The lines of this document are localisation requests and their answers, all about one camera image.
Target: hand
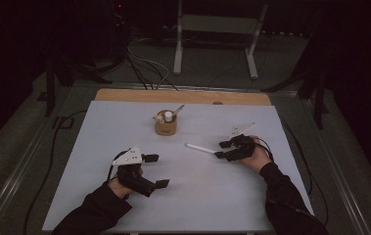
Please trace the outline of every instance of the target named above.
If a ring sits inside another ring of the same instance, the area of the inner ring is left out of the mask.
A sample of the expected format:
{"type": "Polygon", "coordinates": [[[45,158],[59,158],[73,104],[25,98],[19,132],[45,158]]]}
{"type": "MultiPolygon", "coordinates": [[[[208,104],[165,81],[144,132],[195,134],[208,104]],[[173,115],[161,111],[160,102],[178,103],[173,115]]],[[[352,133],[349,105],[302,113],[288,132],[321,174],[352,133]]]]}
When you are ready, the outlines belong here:
{"type": "MultiPolygon", "coordinates": [[[[142,168],[139,168],[139,173],[143,174],[142,168]]],[[[112,189],[116,196],[118,196],[121,199],[125,198],[126,196],[133,192],[133,190],[124,187],[120,182],[118,182],[117,177],[111,179],[109,181],[108,186],[112,189]]]]}
{"type": "MultiPolygon", "coordinates": [[[[250,137],[253,138],[255,143],[259,144],[259,140],[257,136],[251,135],[250,137]]],[[[268,157],[265,150],[263,150],[260,147],[255,147],[253,154],[249,158],[241,159],[240,163],[252,168],[256,172],[260,172],[263,166],[265,166],[268,163],[271,163],[271,159],[268,157]]]]}

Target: person's left arm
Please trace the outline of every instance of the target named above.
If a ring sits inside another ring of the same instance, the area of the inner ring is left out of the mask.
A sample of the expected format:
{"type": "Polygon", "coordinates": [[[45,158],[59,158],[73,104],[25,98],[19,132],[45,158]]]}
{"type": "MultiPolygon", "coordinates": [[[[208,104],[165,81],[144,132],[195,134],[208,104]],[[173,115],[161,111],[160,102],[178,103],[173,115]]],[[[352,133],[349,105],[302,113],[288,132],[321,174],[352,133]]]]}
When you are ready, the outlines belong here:
{"type": "Polygon", "coordinates": [[[131,209],[123,199],[130,192],[117,179],[104,183],[57,225],[53,235],[99,234],[114,227],[131,209]]]}

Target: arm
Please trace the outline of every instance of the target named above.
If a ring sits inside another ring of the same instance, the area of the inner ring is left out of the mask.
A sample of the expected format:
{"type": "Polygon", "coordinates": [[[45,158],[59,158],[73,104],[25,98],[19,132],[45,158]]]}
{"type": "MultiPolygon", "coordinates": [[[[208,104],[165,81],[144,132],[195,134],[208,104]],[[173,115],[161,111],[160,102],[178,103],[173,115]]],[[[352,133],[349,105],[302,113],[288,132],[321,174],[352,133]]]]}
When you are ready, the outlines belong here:
{"type": "MultiPolygon", "coordinates": [[[[252,136],[256,143],[258,138],[252,136]]],[[[328,234],[326,228],[307,210],[301,194],[289,176],[284,175],[261,148],[240,160],[267,183],[267,217],[277,234],[328,234]]]]}
{"type": "Polygon", "coordinates": [[[131,206],[123,199],[131,192],[117,179],[104,183],[87,195],[80,207],[70,212],[53,231],[53,235],[99,234],[114,227],[131,206]]]}

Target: table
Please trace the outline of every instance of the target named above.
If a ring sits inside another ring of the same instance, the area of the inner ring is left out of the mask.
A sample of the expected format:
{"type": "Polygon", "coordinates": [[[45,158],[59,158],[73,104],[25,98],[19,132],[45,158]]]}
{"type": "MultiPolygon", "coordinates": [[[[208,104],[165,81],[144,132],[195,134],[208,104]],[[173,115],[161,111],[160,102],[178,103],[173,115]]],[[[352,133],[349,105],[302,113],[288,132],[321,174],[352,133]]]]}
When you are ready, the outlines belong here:
{"type": "Polygon", "coordinates": [[[106,179],[114,156],[136,144],[143,154],[160,155],[157,163],[143,164],[144,176],[170,182],[150,198],[132,194],[133,210],[111,232],[272,230],[264,210],[265,183],[258,174],[184,146],[192,141],[220,150],[217,143],[227,140],[232,124],[254,119],[256,126],[247,134],[256,133],[268,142],[275,162],[292,178],[312,212],[283,128],[265,94],[103,89],[84,119],[43,230],[52,230],[78,207],[106,179]],[[213,102],[224,105],[210,105],[213,102]],[[186,105],[178,116],[177,133],[157,135],[152,115],[180,104],[186,105]]]}
{"type": "Polygon", "coordinates": [[[181,74],[183,51],[182,30],[231,32],[253,35],[252,44],[250,45],[250,47],[246,48],[246,58],[247,64],[249,66],[250,78],[258,79],[258,73],[255,67],[255,59],[253,58],[253,52],[255,51],[255,45],[260,35],[261,27],[264,21],[264,16],[267,12],[267,7],[268,7],[267,4],[263,4],[259,16],[252,19],[200,16],[183,14],[182,0],[178,0],[177,38],[173,73],[181,74]]]}

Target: white bottle cap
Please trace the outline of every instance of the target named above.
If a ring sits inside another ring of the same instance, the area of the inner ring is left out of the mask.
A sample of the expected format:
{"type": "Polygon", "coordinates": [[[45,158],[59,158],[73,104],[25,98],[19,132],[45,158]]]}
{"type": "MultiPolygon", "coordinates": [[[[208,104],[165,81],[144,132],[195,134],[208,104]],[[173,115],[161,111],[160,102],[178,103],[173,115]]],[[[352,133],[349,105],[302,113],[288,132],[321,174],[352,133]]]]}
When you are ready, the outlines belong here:
{"type": "Polygon", "coordinates": [[[172,121],[172,112],[168,111],[164,113],[164,121],[170,122],[172,121]]]}

